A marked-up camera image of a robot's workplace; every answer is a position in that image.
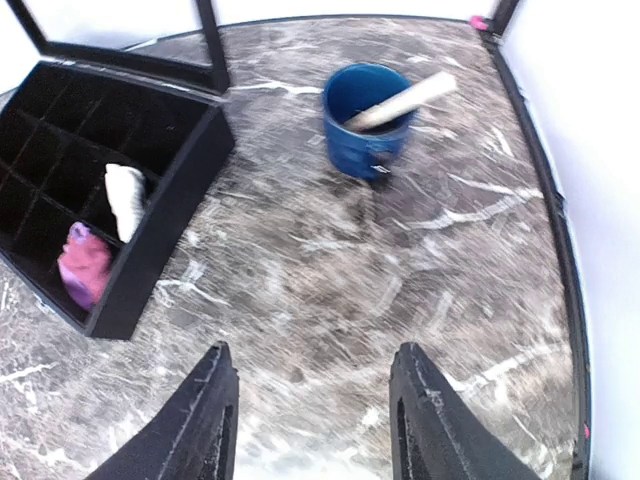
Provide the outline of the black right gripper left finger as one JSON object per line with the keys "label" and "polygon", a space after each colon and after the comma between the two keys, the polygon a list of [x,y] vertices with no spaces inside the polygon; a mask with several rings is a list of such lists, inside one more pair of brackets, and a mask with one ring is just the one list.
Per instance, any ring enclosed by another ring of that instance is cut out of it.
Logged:
{"label": "black right gripper left finger", "polygon": [[234,476],[239,378],[227,343],[203,355],[155,417],[90,479]]}

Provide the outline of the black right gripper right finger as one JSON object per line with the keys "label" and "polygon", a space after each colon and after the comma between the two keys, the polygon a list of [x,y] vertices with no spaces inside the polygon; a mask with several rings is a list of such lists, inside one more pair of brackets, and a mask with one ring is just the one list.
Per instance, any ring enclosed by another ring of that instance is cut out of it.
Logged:
{"label": "black right gripper right finger", "polygon": [[492,435],[422,348],[403,343],[389,380],[395,479],[536,479]]}

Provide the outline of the maroon purple striped sock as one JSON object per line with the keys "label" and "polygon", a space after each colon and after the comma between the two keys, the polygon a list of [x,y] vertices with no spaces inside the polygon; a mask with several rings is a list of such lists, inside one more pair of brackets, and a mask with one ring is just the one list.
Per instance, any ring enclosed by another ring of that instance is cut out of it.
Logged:
{"label": "maroon purple striped sock", "polygon": [[82,222],[71,225],[57,264],[67,293],[83,310],[99,303],[109,282],[111,260],[105,241]]}

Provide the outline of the beige brown striped sock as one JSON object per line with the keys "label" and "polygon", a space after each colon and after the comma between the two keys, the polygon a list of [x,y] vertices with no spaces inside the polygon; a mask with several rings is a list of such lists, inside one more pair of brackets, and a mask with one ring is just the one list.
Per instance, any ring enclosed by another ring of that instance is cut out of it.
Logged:
{"label": "beige brown striped sock", "polygon": [[129,243],[144,216],[145,177],[136,168],[108,163],[104,183],[118,237]]}

